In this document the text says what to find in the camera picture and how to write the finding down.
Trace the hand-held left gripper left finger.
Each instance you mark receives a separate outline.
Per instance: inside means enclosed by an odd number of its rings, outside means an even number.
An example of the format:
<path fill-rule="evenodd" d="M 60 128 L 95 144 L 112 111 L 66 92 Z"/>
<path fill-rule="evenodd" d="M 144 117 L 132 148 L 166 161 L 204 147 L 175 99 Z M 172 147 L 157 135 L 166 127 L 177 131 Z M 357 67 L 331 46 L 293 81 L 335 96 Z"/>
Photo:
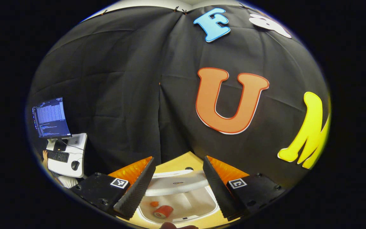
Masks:
<path fill-rule="evenodd" d="M 141 203 L 155 168 L 150 156 L 109 175 L 96 172 L 70 190 L 97 209 L 129 220 Z"/>

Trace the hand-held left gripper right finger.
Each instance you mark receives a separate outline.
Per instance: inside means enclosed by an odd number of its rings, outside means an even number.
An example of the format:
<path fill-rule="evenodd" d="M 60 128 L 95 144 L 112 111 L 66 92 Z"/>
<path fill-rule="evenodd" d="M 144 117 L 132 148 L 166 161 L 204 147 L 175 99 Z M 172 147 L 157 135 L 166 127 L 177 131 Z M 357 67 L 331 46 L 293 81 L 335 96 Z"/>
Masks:
<path fill-rule="evenodd" d="M 228 221 L 255 215 L 287 192 L 262 173 L 247 174 L 210 156 L 205 156 L 202 169 Z"/>

